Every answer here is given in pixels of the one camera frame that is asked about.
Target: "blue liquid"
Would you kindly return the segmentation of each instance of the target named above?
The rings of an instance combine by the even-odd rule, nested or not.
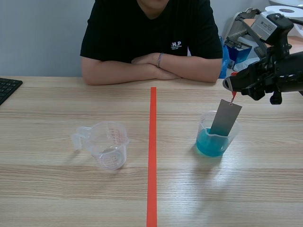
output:
[[[228,148],[228,138],[217,136],[208,136],[205,130],[202,130],[197,137],[197,147],[199,151],[207,156],[221,156]]]

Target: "bracelet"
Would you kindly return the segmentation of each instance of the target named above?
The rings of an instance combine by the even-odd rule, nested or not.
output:
[[[161,58],[162,58],[162,55],[163,55],[164,53],[161,53],[160,55],[159,55],[159,58],[158,58],[158,63],[157,63],[157,67],[158,68],[160,68],[160,61],[161,61]]]

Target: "person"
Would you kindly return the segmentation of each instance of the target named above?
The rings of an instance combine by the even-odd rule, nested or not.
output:
[[[210,0],[96,0],[80,55],[88,85],[215,83],[223,52]]]

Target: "black keyboard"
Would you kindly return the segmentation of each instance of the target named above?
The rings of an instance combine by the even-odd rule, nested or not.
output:
[[[0,105],[16,91],[22,83],[20,80],[0,78]]]

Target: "measuring cup with blue liquid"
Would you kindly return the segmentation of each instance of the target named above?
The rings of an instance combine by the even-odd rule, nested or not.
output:
[[[196,140],[198,150],[210,157],[223,155],[241,129],[240,124],[236,121],[228,136],[210,134],[216,114],[217,111],[209,111],[201,116]]]
[[[129,139],[125,127],[117,122],[100,122],[91,128],[79,127],[71,140],[75,150],[84,146],[101,168],[116,170],[126,161]]]

